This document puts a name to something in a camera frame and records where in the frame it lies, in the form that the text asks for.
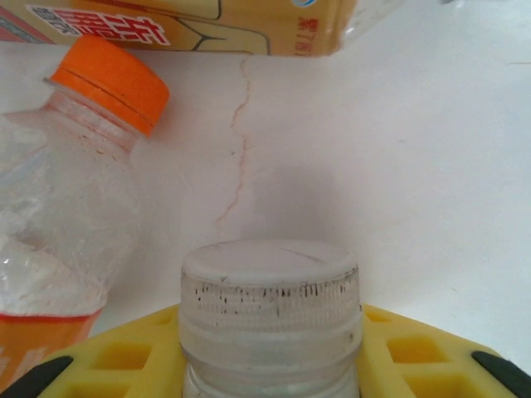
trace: clear plastic bottle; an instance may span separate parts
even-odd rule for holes
[[[358,266],[298,240],[237,241],[184,262],[183,398],[355,398]]]
[[[0,116],[0,391],[89,332],[143,222],[129,155],[168,100],[93,36],[50,82],[42,108]]]

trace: yellow juice carton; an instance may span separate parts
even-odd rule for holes
[[[2,0],[0,40],[273,56],[326,56],[403,0]]]

